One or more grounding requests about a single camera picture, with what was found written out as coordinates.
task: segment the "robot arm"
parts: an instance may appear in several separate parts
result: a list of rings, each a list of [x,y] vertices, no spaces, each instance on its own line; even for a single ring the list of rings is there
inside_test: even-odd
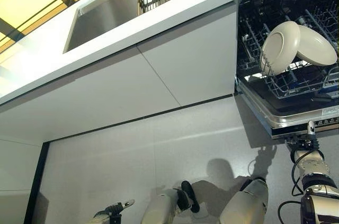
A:
[[[120,212],[134,204],[134,199],[128,200],[125,203],[116,203],[106,207],[105,210],[97,212],[93,219],[87,224],[120,224]]]
[[[305,138],[290,139],[291,159],[298,167],[302,183],[301,223],[339,223],[339,190],[331,179],[329,166],[315,136],[314,123],[308,123]]]

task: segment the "cabinet panel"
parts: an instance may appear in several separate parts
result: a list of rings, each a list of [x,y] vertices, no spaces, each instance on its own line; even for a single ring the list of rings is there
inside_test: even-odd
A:
[[[0,191],[31,189],[40,150],[39,146],[0,140]]]
[[[22,99],[0,107],[0,138],[49,141],[179,106],[135,46]]]
[[[233,93],[237,6],[223,5],[138,48],[181,105]]]

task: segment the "white countertop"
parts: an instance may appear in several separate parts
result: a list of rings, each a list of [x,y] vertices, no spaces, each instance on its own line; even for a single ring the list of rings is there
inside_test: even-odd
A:
[[[233,0],[171,0],[63,53],[80,0],[0,54],[0,104]]]

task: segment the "stainless steel panel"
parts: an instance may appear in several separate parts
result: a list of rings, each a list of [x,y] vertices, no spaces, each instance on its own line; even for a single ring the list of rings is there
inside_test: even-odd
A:
[[[248,89],[241,80],[237,81],[237,89],[245,95],[244,97],[250,102],[251,106],[257,110],[256,115],[260,116],[259,120],[261,122],[265,121],[272,129],[295,126],[307,123],[310,120],[319,121],[331,119],[338,116],[338,112],[329,112],[326,114],[326,110],[328,109],[318,109],[292,115],[276,115],[273,110],[270,110],[269,105],[265,105],[260,96]],[[339,105],[333,106],[331,109],[339,109]]]
[[[130,21],[138,15],[137,0],[99,0],[99,2],[101,3],[93,8],[83,8],[78,11],[65,52]]]

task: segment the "black cable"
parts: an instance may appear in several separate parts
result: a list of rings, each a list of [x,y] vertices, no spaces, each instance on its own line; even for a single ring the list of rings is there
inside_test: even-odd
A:
[[[293,201],[293,200],[288,200],[288,201],[282,202],[282,203],[280,204],[280,206],[278,207],[278,218],[279,218],[281,224],[284,224],[284,222],[283,222],[282,219],[281,219],[281,216],[280,216],[280,210],[281,210],[281,208],[282,208],[285,204],[289,204],[289,203],[301,204],[299,201]]]
[[[302,193],[294,194],[295,188],[296,188],[296,186],[294,185],[294,186],[293,186],[293,189],[292,189],[292,192],[291,192],[291,195],[292,195],[292,196],[300,196],[300,195],[302,195]]]
[[[295,170],[296,170],[296,167],[298,165],[298,163],[304,158],[306,157],[307,155],[313,153],[314,151],[316,150],[311,150],[311,151],[308,151],[307,153],[305,153],[304,155],[301,155],[301,157],[299,157],[297,159],[297,161],[295,162],[295,164],[293,165],[293,168],[292,168],[292,172],[291,172],[291,176],[292,176],[292,181],[293,181],[293,184],[294,186],[298,189],[298,191],[301,193],[300,195],[303,195],[303,191],[301,190],[301,188],[299,187],[298,183],[296,182],[296,179],[295,179]]]

